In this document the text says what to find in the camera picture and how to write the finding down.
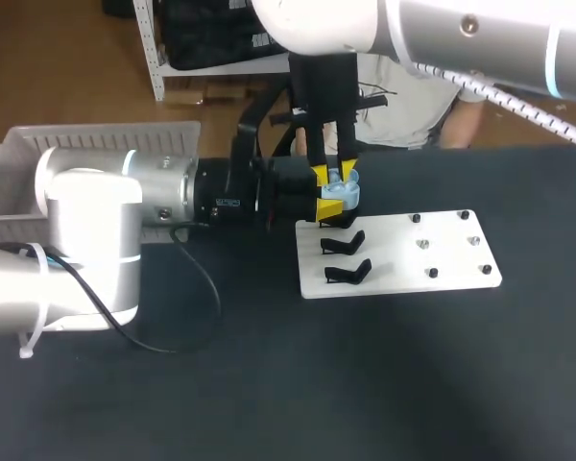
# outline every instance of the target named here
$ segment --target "person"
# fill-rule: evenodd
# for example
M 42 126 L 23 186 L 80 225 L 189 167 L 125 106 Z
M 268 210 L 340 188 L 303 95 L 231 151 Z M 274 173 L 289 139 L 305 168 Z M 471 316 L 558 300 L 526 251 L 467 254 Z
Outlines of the person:
M 385 94 L 388 107 L 356 115 L 356 139 L 361 148 L 465 149 L 477 134 L 484 98 L 435 77 L 413 77 L 390 58 L 358 55 L 358 79 L 363 96 Z M 324 127 L 328 155 L 337 154 L 337 128 Z M 297 131 L 296 151 L 307 152 L 305 132 Z

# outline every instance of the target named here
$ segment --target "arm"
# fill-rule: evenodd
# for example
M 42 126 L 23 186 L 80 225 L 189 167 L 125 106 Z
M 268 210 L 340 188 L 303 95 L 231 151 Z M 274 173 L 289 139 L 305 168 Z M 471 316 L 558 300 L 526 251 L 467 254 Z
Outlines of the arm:
M 466 149 L 478 133 L 484 101 L 470 103 L 457 101 L 442 127 L 440 146 L 442 149 Z
M 324 124 L 324 143 L 328 141 L 330 134 L 331 134 L 330 123 L 326 123 Z M 305 135 L 305 128 L 299 128 L 297 130 L 295 139 L 295 153 L 298 156 L 307 155 L 307 136 Z

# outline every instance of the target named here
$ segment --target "blue object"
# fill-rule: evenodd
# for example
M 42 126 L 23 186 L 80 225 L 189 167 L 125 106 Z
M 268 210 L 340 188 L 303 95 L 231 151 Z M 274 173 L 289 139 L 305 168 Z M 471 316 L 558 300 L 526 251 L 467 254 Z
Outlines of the blue object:
M 544 65 L 548 92 L 557 99 L 562 99 L 557 88 L 557 48 L 559 47 L 559 27 L 551 26 L 546 44 L 546 62 Z
M 358 206 L 361 198 L 361 187 L 358 185 L 358 172 L 352 169 L 349 172 L 349 180 L 342 182 L 339 176 L 339 169 L 328 170 L 329 185 L 322 187 L 322 198 L 330 200 L 341 200 L 344 202 L 344 211 L 350 211 Z

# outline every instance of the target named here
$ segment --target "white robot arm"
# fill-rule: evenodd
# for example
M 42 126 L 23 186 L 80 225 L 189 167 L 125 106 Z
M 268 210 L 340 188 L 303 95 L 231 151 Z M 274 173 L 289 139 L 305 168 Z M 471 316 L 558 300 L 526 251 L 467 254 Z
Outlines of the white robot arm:
M 576 0 L 254 0 L 263 25 L 303 55 L 385 55 L 576 100 Z
M 386 55 L 414 75 L 433 74 L 481 92 L 576 143 L 575 127 L 471 77 L 576 100 L 576 0 L 253 0 L 253 5 L 269 33 L 291 51 Z M 224 184 L 225 170 L 218 171 L 223 179 L 218 184 Z M 157 164 L 135 151 L 48 151 L 38 165 L 36 198 L 49 218 L 51 244 L 93 285 L 110 314 L 100 314 L 75 279 L 51 261 L 47 267 L 0 251 L 0 332 L 33 332 L 34 343 L 41 331 L 109 328 L 109 317 L 118 327 L 130 321 L 138 305 L 141 223 L 194 219 L 195 186 L 217 185 L 206 181 L 209 177 L 185 159 Z M 30 356 L 34 344 L 23 343 L 22 356 Z

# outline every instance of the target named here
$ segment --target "metal shelf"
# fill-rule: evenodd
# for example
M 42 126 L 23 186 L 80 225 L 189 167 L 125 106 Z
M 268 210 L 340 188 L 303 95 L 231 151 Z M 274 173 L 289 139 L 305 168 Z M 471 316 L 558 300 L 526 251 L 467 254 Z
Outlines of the metal shelf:
M 288 72 L 288 55 L 270 56 L 259 60 L 218 65 L 206 69 L 177 70 L 162 62 L 156 46 L 153 0 L 133 0 L 136 21 L 141 34 L 143 51 L 157 101 L 164 101 L 164 79 L 171 77 L 200 77 L 212 75 L 276 74 Z
M 242 75 L 242 74 L 277 74 L 288 72 L 288 54 L 260 58 L 258 60 L 218 65 L 206 69 L 177 70 L 164 63 L 158 69 L 162 77 L 195 77 L 200 75 Z

